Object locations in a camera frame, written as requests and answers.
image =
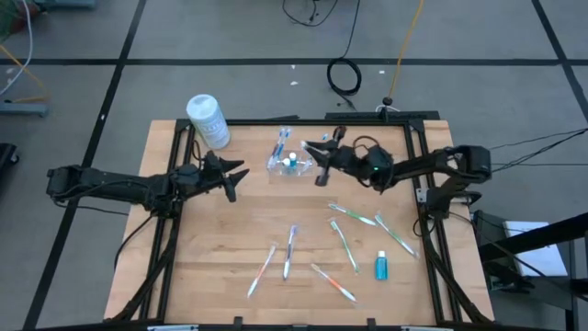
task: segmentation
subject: wooden table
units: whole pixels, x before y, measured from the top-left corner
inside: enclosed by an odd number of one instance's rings
[[[174,126],[171,120],[152,123],[141,176],[165,172]],[[333,129],[295,126],[286,148],[299,149],[300,140],[319,141]],[[430,150],[452,144],[446,121],[426,121],[425,129]],[[243,159],[242,168],[251,169],[237,187],[237,201],[229,203],[224,191],[217,189],[185,203],[165,322],[231,324],[234,316],[242,316],[245,324],[364,325],[367,318],[374,317],[378,325],[433,325],[435,317],[422,244],[412,231],[417,218],[412,182],[402,181],[380,196],[337,171],[332,171],[326,188],[314,186],[314,177],[271,177],[265,161],[276,143],[277,132],[278,128],[273,126],[231,127],[231,143],[217,154],[229,160]],[[344,143],[351,144],[362,134],[379,140],[393,154],[395,162],[407,159],[402,128],[348,127]],[[418,146],[416,135],[413,139]],[[440,185],[445,178],[435,175],[435,180]],[[390,228],[421,252],[422,257],[417,260],[410,256],[382,229],[330,210],[330,201],[369,218],[381,211]],[[452,211],[468,217],[463,206],[455,204]],[[132,207],[125,236],[147,216],[141,206]],[[358,275],[339,235],[328,222],[331,217],[337,218],[360,266]],[[282,271],[292,224],[298,224],[300,230],[295,238],[289,278],[284,281]],[[106,317],[116,314],[144,280],[154,228],[152,222],[122,252]],[[445,228],[456,280],[481,312],[493,318],[471,226],[452,217],[445,221]],[[247,290],[272,242],[279,243],[278,250],[254,295],[247,299]],[[374,278],[379,250],[386,251],[388,257],[387,281]],[[321,279],[310,263],[321,266],[353,292],[359,304],[353,305]],[[439,279],[445,317],[450,319],[447,289]],[[157,283],[153,302],[159,297],[159,290]]]

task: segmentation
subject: blue bottle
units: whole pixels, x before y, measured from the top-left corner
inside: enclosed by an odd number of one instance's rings
[[[386,259],[386,252],[378,251],[378,258],[376,258],[376,280],[388,279],[388,260]]]
[[[297,166],[296,165],[296,163],[297,163],[296,162],[297,161],[296,160],[296,153],[294,153],[294,152],[290,153],[289,158],[290,158],[290,167],[296,168],[296,166]]]

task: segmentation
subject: cylindrical container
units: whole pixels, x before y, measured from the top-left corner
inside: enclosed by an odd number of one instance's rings
[[[186,112],[200,136],[211,149],[225,147],[231,139],[227,121],[222,116],[217,99],[197,95],[187,102]]]
[[[378,251],[376,258],[376,280],[388,279],[388,260],[384,251]]]
[[[289,155],[290,158],[290,166],[295,168],[296,167],[296,153],[292,152]]]

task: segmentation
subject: white container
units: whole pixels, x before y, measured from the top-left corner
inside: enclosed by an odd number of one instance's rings
[[[225,147],[231,140],[227,121],[213,96],[197,95],[187,102],[186,112],[200,136],[211,149]]]

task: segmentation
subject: gray floor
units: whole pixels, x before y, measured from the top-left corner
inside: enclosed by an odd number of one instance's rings
[[[137,3],[101,0],[94,11],[55,10],[40,17],[34,23],[34,57],[118,58]],[[288,3],[293,13],[303,12],[304,0]],[[331,3],[321,1],[319,12],[324,15]],[[588,58],[588,3],[541,4],[567,56]],[[362,2],[348,56],[396,57],[416,5]],[[148,0],[130,58],[332,58],[343,52],[355,1],[340,1],[316,29],[292,25],[280,6],[277,0]],[[27,35],[17,34],[5,46],[26,56]],[[426,1],[406,56],[556,59],[530,0]],[[0,76],[6,69],[0,67]],[[63,210],[44,193],[46,171],[82,161],[114,67],[34,65],[31,70],[51,90],[51,113],[44,119],[0,117],[0,142],[17,144],[22,156],[0,199],[3,330],[22,327],[61,222]],[[371,111],[387,93],[394,67],[362,65],[361,70],[364,82],[353,101],[357,108]],[[588,67],[573,71],[588,88]],[[344,67],[335,68],[334,79],[342,86],[353,84]],[[94,166],[136,173],[150,121],[184,117],[187,100],[198,93],[216,96],[225,116],[233,119],[291,114],[318,119],[326,112],[347,111],[336,106],[341,100],[326,84],[324,65],[126,66]],[[34,84],[22,79],[8,97],[32,94]],[[439,110],[450,122],[455,143],[492,146],[586,127],[560,66],[404,66],[394,105]],[[497,151],[493,161],[506,162],[543,145]],[[586,146],[588,137],[580,137],[535,161],[588,163]],[[555,222],[586,211],[587,186],[585,167],[516,167],[480,187],[484,197],[476,207],[517,220]],[[104,201],[85,203],[129,208]],[[76,213],[39,326],[102,318],[124,222],[124,217]],[[578,276],[586,276],[581,244],[576,243]],[[567,257],[567,251],[561,253]],[[504,293],[493,293],[492,303],[497,319],[505,324],[564,328],[560,309]]]

